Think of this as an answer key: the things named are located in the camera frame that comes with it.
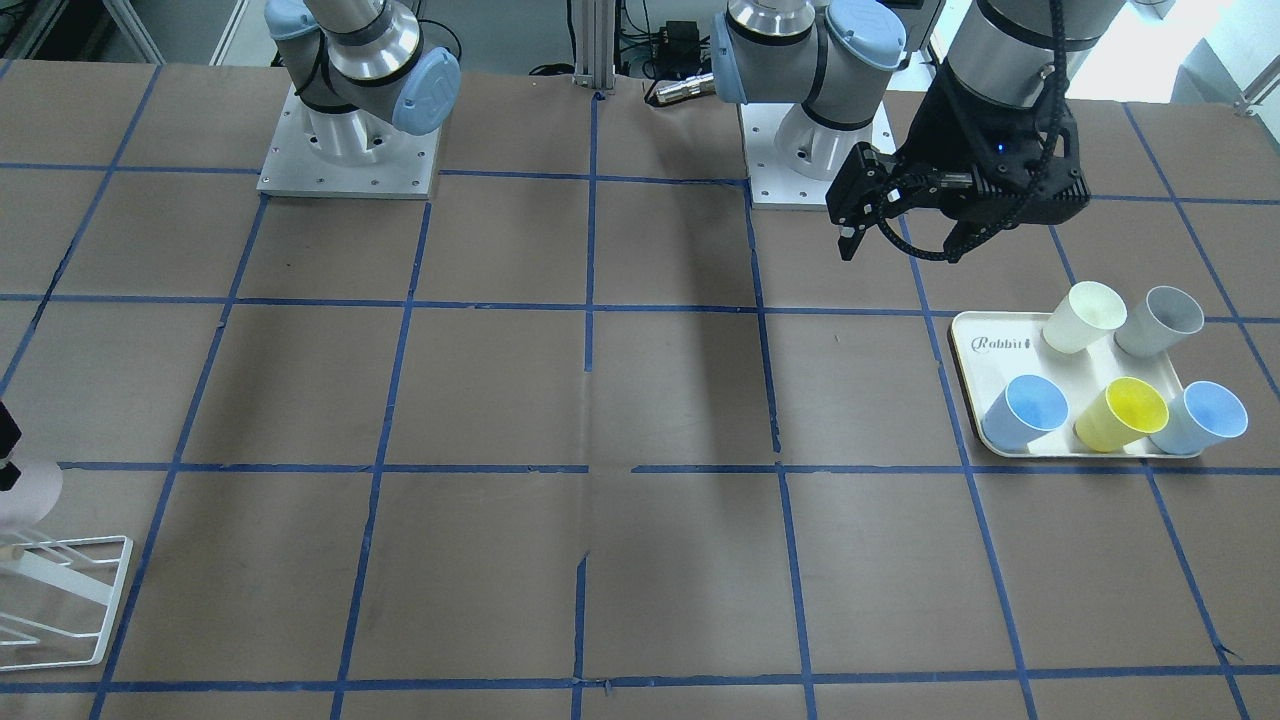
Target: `blue cup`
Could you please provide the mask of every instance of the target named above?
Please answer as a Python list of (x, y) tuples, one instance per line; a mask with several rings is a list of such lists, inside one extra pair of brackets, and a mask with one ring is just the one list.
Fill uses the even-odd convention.
[(1169, 424), (1151, 436), (1170, 455), (1196, 455), (1211, 445), (1244, 434), (1249, 414), (1235, 393), (1208, 380), (1197, 380), (1169, 404)]
[(1023, 450), (1033, 439), (1061, 428), (1068, 410), (1066, 396), (1052, 380), (1018, 375), (982, 418), (982, 432), (1001, 450)]

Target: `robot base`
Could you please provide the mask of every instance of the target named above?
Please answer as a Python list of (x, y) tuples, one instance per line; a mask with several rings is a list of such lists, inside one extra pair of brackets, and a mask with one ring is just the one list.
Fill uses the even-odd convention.
[[(765, 210), (826, 211), (831, 181), (819, 181), (795, 172), (778, 156), (773, 142), (791, 105), (751, 102), (740, 108), (746, 169), (751, 178), (751, 205)], [(872, 143), (881, 152), (897, 150), (883, 104), (876, 110), (872, 133)]]
[(440, 131), (412, 136), (366, 117), (379, 132), (362, 161), (337, 164), (312, 147), (310, 109), (293, 94), (284, 100), (257, 190), (283, 197), (426, 200), (435, 178)]

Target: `tiled table surface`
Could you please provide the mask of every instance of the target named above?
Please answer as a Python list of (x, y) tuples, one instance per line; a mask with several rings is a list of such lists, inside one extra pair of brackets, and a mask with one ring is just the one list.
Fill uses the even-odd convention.
[[(68, 469), (42, 528), (138, 543), (108, 660), (4, 675), (4, 717), (1280, 714), (1252, 120), (1075, 102), (1079, 218), (845, 264), (823, 214), (749, 208), (714, 100), (466, 76), (430, 205), (266, 200), (287, 86), (0, 65), (0, 395)], [(1248, 436), (975, 443), (950, 318), (1087, 278), (1199, 299), (1175, 365)]]

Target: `white tray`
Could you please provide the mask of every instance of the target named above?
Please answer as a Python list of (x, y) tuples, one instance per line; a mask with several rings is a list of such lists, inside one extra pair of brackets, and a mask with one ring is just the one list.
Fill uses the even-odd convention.
[[(1064, 355), (1041, 337), (1048, 313), (960, 313), (951, 322), (951, 350), (969, 400), (974, 433), (1004, 457), (1196, 457), (1170, 455), (1149, 439), (1132, 442), (1116, 452), (1093, 452), (1075, 437), (1075, 419), (1111, 380), (1129, 375), (1151, 383), (1165, 400), (1183, 389), (1169, 355), (1134, 357), (1107, 337), (1074, 355)], [(1033, 441), (1025, 452), (995, 447), (982, 432), (982, 416), (1009, 380), (1023, 374), (1043, 375), (1062, 388), (1069, 406), (1066, 423)]]

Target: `plastic cup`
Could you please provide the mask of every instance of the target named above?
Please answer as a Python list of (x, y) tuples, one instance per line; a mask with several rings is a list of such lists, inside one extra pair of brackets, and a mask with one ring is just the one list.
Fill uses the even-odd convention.
[(1079, 352), (1124, 324), (1124, 299), (1110, 287), (1084, 281), (1071, 286), (1044, 323), (1044, 342), (1059, 352)]
[(1129, 319), (1116, 331), (1116, 345), (1135, 357), (1151, 357), (1204, 327), (1204, 310), (1196, 299), (1162, 284), (1147, 291)]
[(1117, 378), (1075, 420), (1075, 436), (1096, 452), (1114, 452), (1165, 429), (1169, 405), (1138, 378)]
[(1052, 380), (1018, 375), (982, 418), (982, 432), (1001, 450), (1021, 450), (1066, 421), (1066, 396)]
[(1196, 455), (1211, 445), (1244, 434), (1249, 414), (1235, 393), (1208, 380), (1197, 380), (1169, 404), (1169, 424), (1151, 436), (1170, 455)]

